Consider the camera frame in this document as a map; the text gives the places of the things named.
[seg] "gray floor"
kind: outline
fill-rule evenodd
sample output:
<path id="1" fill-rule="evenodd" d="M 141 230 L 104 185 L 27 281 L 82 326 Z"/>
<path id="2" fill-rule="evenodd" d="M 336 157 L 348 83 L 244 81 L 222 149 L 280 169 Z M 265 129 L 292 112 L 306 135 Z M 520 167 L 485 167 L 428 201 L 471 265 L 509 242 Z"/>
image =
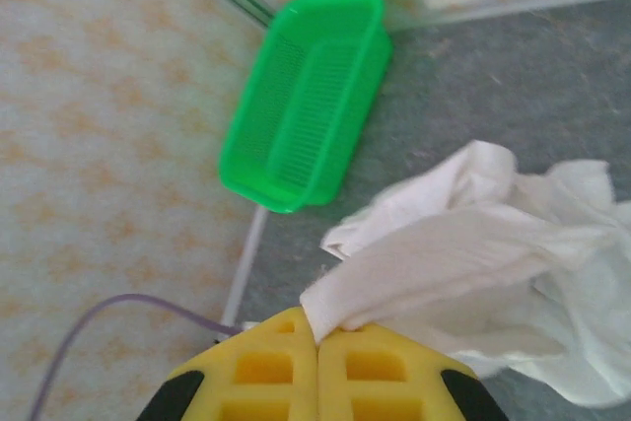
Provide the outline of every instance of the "gray floor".
<path id="1" fill-rule="evenodd" d="M 326 229 L 472 139 L 510 148 L 524 173 L 565 159 L 607 160 L 618 198 L 631 198 L 631 0 L 396 35 L 338 199 L 270 216 L 240 319 L 297 305 L 303 289 L 336 263 L 318 248 Z M 487 385 L 512 421 L 631 418 L 631 403 L 578 408 L 509 371 Z"/>

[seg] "plastic basket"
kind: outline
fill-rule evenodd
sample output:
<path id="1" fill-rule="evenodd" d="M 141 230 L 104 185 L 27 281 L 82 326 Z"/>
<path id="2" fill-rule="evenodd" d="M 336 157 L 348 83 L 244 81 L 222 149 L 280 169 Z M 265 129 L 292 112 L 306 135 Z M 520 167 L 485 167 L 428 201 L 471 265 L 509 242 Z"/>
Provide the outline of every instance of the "plastic basket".
<path id="1" fill-rule="evenodd" d="M 331 201 L 386 70 L 383 0 L 292 0 L 222 150 L 224 185 L 275 212 Z"/>

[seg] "white rag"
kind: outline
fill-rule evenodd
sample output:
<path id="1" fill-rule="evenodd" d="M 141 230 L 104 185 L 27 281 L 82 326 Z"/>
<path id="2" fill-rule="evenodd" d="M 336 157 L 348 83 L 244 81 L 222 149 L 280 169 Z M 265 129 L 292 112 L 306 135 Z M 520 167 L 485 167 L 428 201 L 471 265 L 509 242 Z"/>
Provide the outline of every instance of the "white rag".
<path id="1" fill-rule="evenodd" d="M 631 394 L 631 201 L 607 163 L 519 175 L 504 147 L 471 142 L 331 229 L 343 262 L 301 303 L 320 342 L 378 321 L 480 377 L 511 367 L 568 400 Z"/>

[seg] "white rod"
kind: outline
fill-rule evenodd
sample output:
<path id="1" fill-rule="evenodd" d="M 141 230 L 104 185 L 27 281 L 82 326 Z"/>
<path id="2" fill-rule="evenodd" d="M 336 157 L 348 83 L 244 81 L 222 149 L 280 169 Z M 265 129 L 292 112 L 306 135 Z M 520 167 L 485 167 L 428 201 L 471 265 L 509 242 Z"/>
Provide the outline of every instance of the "white rod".
<path id="1" fill-rule="evenodd" d="M 267 209 L 262 206 L 256 206 L 252 223 L 249 226 L 249 231 L 245 238 L 244 252 L 239 260 L 237 272 L 235 273 L 233 284 L 230 287 L 228 302 L 224 308 L 224 314 L 221 317 L 221 323 L 224 325 L 235 325 L 237 321 L 237 313 L 239 312 L 239 306 L 244 297 L 245 286 L 247 285 L 247 279 L 252 270 L 252 264 L 256 256 L 260 236 L 265 227 L 267 214 Z"/>

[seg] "black rubber pad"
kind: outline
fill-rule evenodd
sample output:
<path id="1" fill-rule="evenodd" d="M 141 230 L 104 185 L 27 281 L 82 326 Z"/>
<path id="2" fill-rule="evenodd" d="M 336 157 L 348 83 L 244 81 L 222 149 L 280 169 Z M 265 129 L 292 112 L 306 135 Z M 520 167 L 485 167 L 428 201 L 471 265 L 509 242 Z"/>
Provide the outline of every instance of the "black rubber pad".
<path id="1" fill-rule="evenodd" d="M 137 421 L 181 421 L 203 380 L 203 373 L 192 371 L 164 382 Z"/>
<path id="2" fill-rule="evenodd" d="M 509 421 L 480 380 L 456 370 L 441 376 L 466 421 Z"/>

